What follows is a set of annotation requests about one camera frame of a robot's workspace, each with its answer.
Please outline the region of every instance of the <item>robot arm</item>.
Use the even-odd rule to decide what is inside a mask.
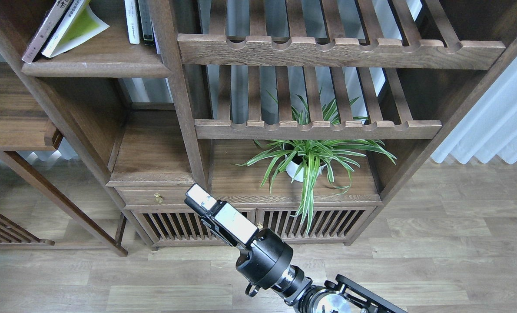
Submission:
[[[299,313],[406,313],[342,275],[336,276],[336,283],[313,285],[302,269],[291,265],[293,249],[272,230],[259,230],[231,204],[216,200],[197,184],[186,196],[185,204],[203,224],[239,249],[236,269],[249,281],[248,296],[272,289]]]

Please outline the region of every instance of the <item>wooden bookshelf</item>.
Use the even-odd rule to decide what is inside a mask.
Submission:
[[[280,218],[288,218],[298,202],[298,185],[286,184],[288,178],[280,174],[270,195],[267,186],[258,187],[266,165],[231,165],[256,154],[249,139],[385,139],[398,157],[396,165],[373,155],[361,163],[352,189],[339,196],[320,180],[317,200],[322,210],[315,217],[315,236],[304,238],[292,224],[283,227],[283,236],[294,232],[297,241],[352,243],[517,56],[517,0],[423,0],[414,21],[405,0],[390,0],[402,40],[384,37],[370,0],[356,0],[364,38],[347,36],[334,0],[318,0],[326,38],[308,35],[298,0],[286,0],[287,38],[266,32],[262,0],[250,1],[253,14],[246,37],[226,35],[224,0],[212,1],[210,9],[199,8],[202,2],[197,1],[151,1],[161,55],[153,47],[129,44],[125,8],[104,0],[91,7],[111,25],[108,30],[52,60],[24,65],[20,56],[51,3],[0,2],[0,53],[151,247],[211,242],[195,228],[195,216],[182,211],[187,209],[181,203],[183,190],[193,182],[242,206],[253,222],[278,228]],[[209,33],[203,33],[199,12],[207,10],[211,22]],[[220,65],[223,73],[216,119],[203,65]],[[230,117],[235,104],[229,99],[231,78],[225,74],[232,65],[254,67],[249,118],[240,125]],[[261,116],[259,66],[278,67],[277,125],[266,125]],[[292,121],[283,73],[288,66],[306,72],[310,125]],[[332,70],[340,125],[319,117],[320,100],[309,88],[315,85],[314,66]],[[358,68],[369,123],[353,121],[346,108],[344,66]],[[386,71],[387,83],[378,95],[367,77],[369,67]],[[132,110],[116,77],[168,77],[174,110]],[[122,125],[125,116],[129,119]],[[319,221],[332,223],[335,216],[349,224],[340,229],[339,221],[334,222],[334,236]],[[179,232],[167,230],[165,225],[173,227],[168,223],[176,218]],[[194,236],[201,236],[200,241]]]

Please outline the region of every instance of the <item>potted plant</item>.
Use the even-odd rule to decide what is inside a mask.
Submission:
[[[304,108],[302,111],[297,111],[292,107],[293,118],[302,125],[310,123],[308,114],[308,105],[305,99],[298,95],[302,101]],[[352,105],[357,101],[358,97],[352,99],[349,104]],[[330,103],[322,106],[322,115],[324,120],[328,120],[333,124],[340,123],[337,113],[336,100],[332,99]],[[366,120],[368,117],[354,117],[356,120]],[[352,166],[360,167],[358,162],[351,157],[365,157],[364,151],[372,151],[386,155],[394,164],[396,157],[384,149],[384,143],[381,140],[364,140],[364,139],[302,139],[302,140],[268,140],[266,145],[261,145],[255,140],[255,143],[261,147],[266,148],[238,166],[252,166],[256,162],[265,159],[271,159],[270,164],[266,168],[264,178],[260,186],[264,186],[270,174],[270,192],[276,176],[283,171],[293,172],[290,174],[292,183],[298,176],[302,175],[302,194],[301,201],[296,213],[302,216],[302,223],[307,220],[306,233],[309,232],[312,225],[312,217],[314,210],[314,186],[317,177],[322,173],[325,167],[327,170],[326,176],[331,184],[334,184],[333,166],[342,166],[349,177],[348,186],[334,186],[338,190],[343,190],[338,194],[346,193],[351,187],[351,173],[355,170]]]

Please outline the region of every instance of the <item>wooden shelf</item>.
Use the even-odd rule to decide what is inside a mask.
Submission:
[[[61,133],[7,63],[0,63],[0,150],[56,150]]]
[[[175,111],[132,111],[107,186],[191,186]]]
[[[308,125],[298,125],[292,119],[286,67],[276,67],[279,122],[268,125],[261,120],[260,71],[257,66],[249,66],[248,69],[249,119],[246,123],[233,123],[230,117],[231,67],[221,66],[217,119],[195,119],[197,137],[206,139],[431,139],[441,128],[441,122],[437,120],[413,119],[395,69],[384,69],[394,105],[392,113],[387,113],[381,111],[370,70],[358,68],[369,123],[363,124],[361,121],[353,120],[344,72],[340,67],[330,68],[338,115],[343,121],[334,125],[330,121],[323,120],[314,67],[304,67],[303,71],[312,121]]]
[[[212,194],[217,198],[240,207],[297,207],[301,198],[302,183],[291,182],[286,173],[280,173],[274,182],[272,194],[269,183],[260,188],[260,182],[268,166],[262,161],[253,166],[236,166],[260,153],[252,140],[216,140],[214,167],[212,170]],[[358,158],[361,168],[353,173],[353,184],[346,194],[332,188],[324,172],[315,185],[315,206],[377,206],[381,204],[375,178],[366,158]],[[349,184],[347,172],[334,167],[334,186]]]
[[[179,34],[182,62],[255,66],[352,66],[487,70],[505,46],[459,40],[438,0],[423,0],[441,40],[423,39],[405,0],[391,0],[403,40],[384,38],[371,0],[357,0],[365,39],[346,38],[336,0],[322,0],[327,38],[308,37],[299,0],[286,0],[289,38],[266,35],[263,1],[251,1],[250,36],[225,35],[226,2],[212,2],[209,34]]]
[[[24,64],[34,77],[168,77],[171,71],[155,46],[130,44],[123,2],[94,1],[90,8],[110,27],[82,45],[52,59]]]

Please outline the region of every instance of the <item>white flower pot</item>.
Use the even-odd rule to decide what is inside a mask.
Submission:
[[[299,170],[299,172],[296,173],[298,167],[299,167],[299,164],[297,164],[297,163],[295,163],[293,161],[290,161],[290,164],[288,164],[288,166],[286,167],[286,172],[288,173],[288,175],[291,178],[294,178],[296,181],[303,182],[303,169]],[[318,169],[318,174],[316,174],[316,176],[320,176],[320,174],[322,174],[322,170],[325,167],[326,167],[326,164],[321,166]]]

